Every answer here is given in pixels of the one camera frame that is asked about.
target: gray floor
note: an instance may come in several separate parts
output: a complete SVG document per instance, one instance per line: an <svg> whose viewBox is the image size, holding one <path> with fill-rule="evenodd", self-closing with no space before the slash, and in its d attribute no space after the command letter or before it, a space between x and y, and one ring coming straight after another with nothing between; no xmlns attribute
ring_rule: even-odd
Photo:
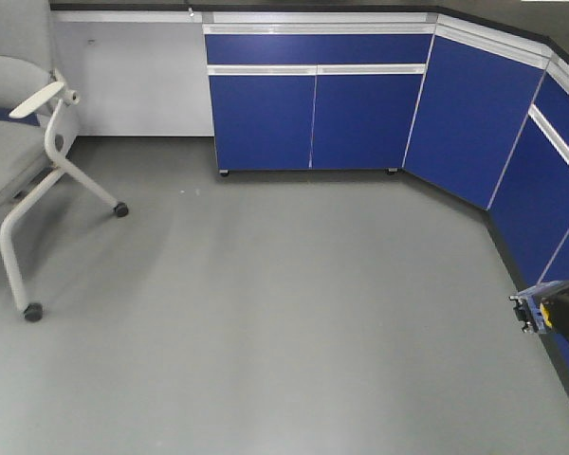
<svg viewBox="0 0 569 455"><path fill-rule="evenodd" d="M0 454L569 454L569 400L478 213L383 173L215 175L79 140L0 262Z"/></svg>

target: white cabinet trim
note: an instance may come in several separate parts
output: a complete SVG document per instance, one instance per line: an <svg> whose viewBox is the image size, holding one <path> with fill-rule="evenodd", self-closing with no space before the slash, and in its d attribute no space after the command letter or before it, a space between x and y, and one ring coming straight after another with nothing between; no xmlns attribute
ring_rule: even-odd
<svg viewBox="0 0 569 455"><path fill-rule="evenodd" d="M206 13L205 22L215 24L346 24L435 22L434 14L426 12L236 12Z"/></svg>
<svg viewBox="0 0 569 455"><path fill-rule="evenodd" d="M205 35L431 35L434 24L204 24Z"/></svg>
<svg viewBox="0 0 569 455"><path fill-rule="evenodd" d="M209 76L316 76L312 64L210 64Z"/></svg>
<svg viewBox="0 0 569 455"><path fill-rule="evenodd" d="M424 74L424 64L319 64L317 74L371 75L371 74Z"/></svg>

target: gray office chair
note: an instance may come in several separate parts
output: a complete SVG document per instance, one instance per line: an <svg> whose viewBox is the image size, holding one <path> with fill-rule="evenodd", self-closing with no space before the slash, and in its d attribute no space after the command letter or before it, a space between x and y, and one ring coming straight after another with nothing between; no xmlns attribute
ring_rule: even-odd
<svg viewBox="0 0 569 455"><path fill-rule="evenodd" d="M128 208L74 166L62 149L57 127L78 95L54 66L47 0L0 0L0 108L11 118L32 113L50 116L45 128L0 121L0 205L11 200L47 166L52 171L7 215L0 227L0 253L17 309L28 321L42 318L40 303L30 303L12 245L19 219L64 173L94 192L122 217Z"/></svg>

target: aluminum handle strip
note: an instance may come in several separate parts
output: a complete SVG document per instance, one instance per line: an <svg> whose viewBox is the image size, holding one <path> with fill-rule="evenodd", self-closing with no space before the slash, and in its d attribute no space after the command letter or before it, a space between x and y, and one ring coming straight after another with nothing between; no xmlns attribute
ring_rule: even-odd
<svg viewBox="0 0 569 455"><path fill-rule="evenodd" d="M371 74L424 74L425 64L319 64L317 74L371 75Z"/></svg>
<svg viewBox="0 0 569 455"><path fill-rule="evenodd" d="M314 64L210 64L209 76L316 76Z"/></svg>
<svg viewBox="0 0 569 455"><path fill-rule="evenodd" d="M550 141L552 146L557 149L559 155L562 159L565 160L567 165L569 166L569 146L564 141L562 137L560 137L557 130L555 130L554 126L543 116L540 109L535 104L532 104L529 108L529 116L540 128L541 132L544 136Z"/></svg>
<svg viewBox="0 0 569 455"><path fill-rule="evenodd" d="M433 34L435 24L205 24L206 35L418 35Z"/></svg>
<svg viewBox="0 0 569 455"><path fill-rule="evenodd" d="M214 11L205 13L205 23L215 24L371 24L435 22L427 12L268 12Z"/></svg>

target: blue cabinet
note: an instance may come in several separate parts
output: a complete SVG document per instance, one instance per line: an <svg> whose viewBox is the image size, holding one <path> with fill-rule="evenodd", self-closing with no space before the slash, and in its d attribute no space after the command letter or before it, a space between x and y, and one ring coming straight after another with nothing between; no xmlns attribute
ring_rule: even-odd
<svg viewBox="0 0 569 455"><path fill-rule="evenodd" d="M541 75L437 36L405 169L486 209Z"/></svg>
<svg viewBox="0 0 569 455"><path fill-rule="evenodd" d="M421 78L318 76L312 168L402 167Z"/></svg>
<svg viewBox="0 0 569 455"><path fill-rule="evenodd" d="M489 212L524 281L535 284L569 228L569 165L532 118Z"/></svg>
<svg viewBox="0 0 569 455"><path fill-rule="evenodd" d="M209 64L418 64L430 34L206 35Z"/></svg>
<svg viewBox="0 0 569 455"><path fill-rule="evenodd" d="M314 76L211 76L222 170L307 169Z"/></svg>
<svg viewBox="0 0 569 455"><path fill-rule="evenodd" d="M402 166L430 34L205 39L221 170ZM328 65L343 68L343 74L316 78ZM376 66L396 74L375 72ZM313 68L314 75L291 76L296 67Z"/></svg>

